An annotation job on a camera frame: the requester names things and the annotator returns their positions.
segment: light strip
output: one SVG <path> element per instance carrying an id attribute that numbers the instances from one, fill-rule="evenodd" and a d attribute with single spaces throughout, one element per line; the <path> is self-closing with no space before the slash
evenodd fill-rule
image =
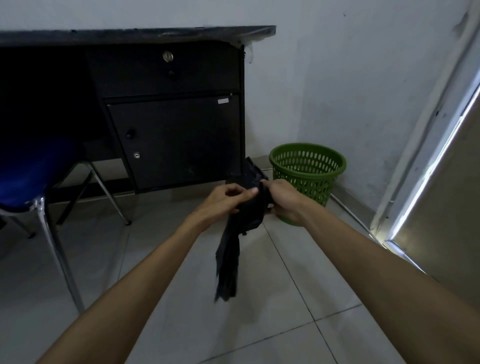
<path id="1" fill-rule="evenodd" d="M 445 142 L 444 146 L 440 150 L 440 153 L 438 154 L 437 158 L 435 161 L 428 167 L 427 171 L 422 177 L 422 181 L 420 184 L 420 187 L 418 188 L 417 192 L 415 193 L 415 196 L 412 198 L 410 205 L 407 207 L 405 212 L 403 213 L 402 216 L 397 220 L 397 223 L 395 226 L 392 227 L 390 230 L 390 234 L 387 240 L 392 240 L 396 237 L 400 229 L 402 228 L 403 224 L 407 220 L 408 216 L 410 215 L 410 212 L 412 211 L 413 207 L 417 203 L 418 199 L 420 198 L 420 195 L 423 193 L 423 190 L 427 186 L 427 183 L 430 179 L 430 177 L 433 175 L 435 172 L 438 164 L 442 160 L 445 152 L 447 151 L 448 147 L 450 146 L 450 143 L 453 141 L 455 138 L 456 133 L 460 129 L 460 126 L 462 126 L 463 121 L 467 117 L 468 113 L 470 112 L 470 109 L 473 107 L 473 104 L 475 104 L 475 101 L 477 100 L 478 96 L 480 93 L 480 85 L 477 86 L 477 89 L 475 90 L 475 93 L 473 94 L 473 97 L 470 99 L 470 102 L 468 103 L 467 107 L 465 108 L 463 114 L 460 116 L 458 121 L 455 124 L 455 127 L 453 128 L 452 132 L 450 133 L 450 136 L 448 137 L 447 141 Z"/>

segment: white wall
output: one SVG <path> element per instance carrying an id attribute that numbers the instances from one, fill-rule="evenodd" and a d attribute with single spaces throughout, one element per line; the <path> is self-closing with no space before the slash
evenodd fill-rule
<path id="1" fill-rule="evenodd" d="M 2 0 L 0 29 L 277 25 L 245 67 L 246 147 L 311 141 L 343 153 L 340 182 L 372 209 L 469 0 Z"/>

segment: black drawer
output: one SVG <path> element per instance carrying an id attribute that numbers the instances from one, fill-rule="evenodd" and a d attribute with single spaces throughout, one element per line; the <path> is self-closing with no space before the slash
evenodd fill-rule
<path id="1" fill-rule="evenodd" d="M 165 52 L 171 61 L 164 60 Z M 122 97 L 235 92 L 240 89 L 239 52 L 226 42 L 205 41 L 93 47 L 87 58 L 100 95 Z"/>
<path id="2" fill-rule="evenodd" d="M 138 190 L 241 174 L 237 95 L 108 108 Z"/>

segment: desk top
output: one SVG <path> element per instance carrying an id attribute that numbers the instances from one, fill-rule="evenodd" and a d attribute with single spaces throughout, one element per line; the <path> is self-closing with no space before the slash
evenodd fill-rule
<path id="1" fill-rule="evenodd" d="M 240 47 L 275 33 L 276 25 L 0 31 L 0 47 L 173 43 L 197 40 L 223 40 Z"/>

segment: drawer knob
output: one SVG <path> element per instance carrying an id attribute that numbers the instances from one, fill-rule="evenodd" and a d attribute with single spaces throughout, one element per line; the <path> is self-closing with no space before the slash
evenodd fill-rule
<path id="1" fill-rule="evenodd" d="M 127 133 L 125 134 L 125 137 L 127 139 L 132 140 L 134 136 L 135 136 L 135 129 L 130 128 L 129 130 L 127 130 Z"/>
<path id="2" fill-rule="evenodd" d="M 173 54 L 169 50 L 163 52 L 163 60 L 165 62 L 172 62 L 173 61 Z"/>

